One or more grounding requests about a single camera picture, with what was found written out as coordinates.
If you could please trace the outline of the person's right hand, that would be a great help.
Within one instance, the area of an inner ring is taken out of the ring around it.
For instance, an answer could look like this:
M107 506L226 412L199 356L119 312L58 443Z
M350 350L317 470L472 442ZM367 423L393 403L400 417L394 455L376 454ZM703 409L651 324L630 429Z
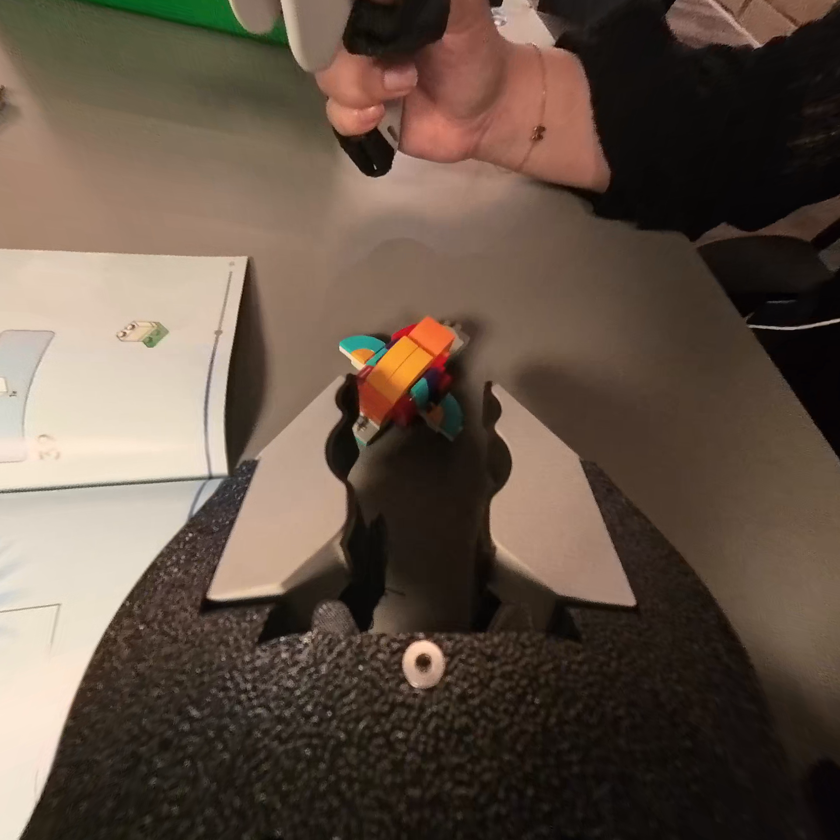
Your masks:
M443 37L400 63L340 49L317 76L332 127L361 136L402 101L400 150L437 163L483 161L547 178L552 49L515 45L491 20L488 2L451 2Z

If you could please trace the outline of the colourful lego model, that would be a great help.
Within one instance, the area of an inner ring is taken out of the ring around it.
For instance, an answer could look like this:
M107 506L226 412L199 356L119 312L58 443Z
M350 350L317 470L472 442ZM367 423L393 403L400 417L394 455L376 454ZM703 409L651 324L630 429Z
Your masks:
M353 435L360 450L390 426L417 419L448 441L464 428L464 411L451 392L451 366L469 342L458 322L425 317L388 340L355 334L339 351L355 369L359 412Z

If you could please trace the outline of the instruction booklet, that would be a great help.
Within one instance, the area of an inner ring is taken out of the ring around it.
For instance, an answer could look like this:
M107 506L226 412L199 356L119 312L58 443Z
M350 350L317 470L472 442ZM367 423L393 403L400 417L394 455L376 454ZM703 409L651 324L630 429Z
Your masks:
M1 832L114 614L230 470L249 258L2 249Z

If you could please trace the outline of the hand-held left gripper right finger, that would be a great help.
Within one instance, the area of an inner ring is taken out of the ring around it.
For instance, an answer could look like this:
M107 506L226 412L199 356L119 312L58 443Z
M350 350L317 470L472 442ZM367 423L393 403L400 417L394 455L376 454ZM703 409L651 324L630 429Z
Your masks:
M490 628L560 632L572 607L636 610L581 458L501 385L486 384L484 409Z

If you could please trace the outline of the person's right forearm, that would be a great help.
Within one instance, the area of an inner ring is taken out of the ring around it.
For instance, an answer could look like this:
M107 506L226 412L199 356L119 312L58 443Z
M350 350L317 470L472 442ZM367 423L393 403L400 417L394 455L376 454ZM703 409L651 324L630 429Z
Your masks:
M611 173L576 188L603 218L695 240L839 193L839 11L762 47L680 42L659 2L624 2L556 46L582 63Z

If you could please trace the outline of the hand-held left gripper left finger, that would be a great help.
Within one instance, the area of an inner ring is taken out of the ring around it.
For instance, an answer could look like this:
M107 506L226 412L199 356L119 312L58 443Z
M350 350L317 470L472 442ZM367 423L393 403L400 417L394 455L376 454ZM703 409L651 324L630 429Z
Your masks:
M350 483L357 415L354 379L339 377L262 450L206 608L272 604L268 627L309 627L319 604L341 602L357 627L373 624L386 530Z

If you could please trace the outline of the green plastic bin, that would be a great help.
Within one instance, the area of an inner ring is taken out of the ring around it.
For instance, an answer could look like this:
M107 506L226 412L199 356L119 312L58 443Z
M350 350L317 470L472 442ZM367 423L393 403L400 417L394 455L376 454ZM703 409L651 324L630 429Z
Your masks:
M180 25L256 40L273 46L288 46L284 25L278 22L267 34L250 34L239 23L227 1L88 1L112 10L157 18Z

